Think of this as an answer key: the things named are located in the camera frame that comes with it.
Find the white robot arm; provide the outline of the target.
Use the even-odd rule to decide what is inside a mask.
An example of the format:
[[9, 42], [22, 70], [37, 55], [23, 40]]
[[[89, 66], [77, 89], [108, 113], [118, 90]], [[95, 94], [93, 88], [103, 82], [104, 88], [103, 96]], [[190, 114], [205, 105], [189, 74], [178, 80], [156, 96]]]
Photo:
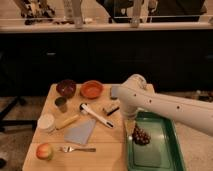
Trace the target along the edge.
[[213, 136], [213, 103], [150, 92], [139, 74], [120, 84], [117, 96], [125, 120], [134, 120], [142, 108]]

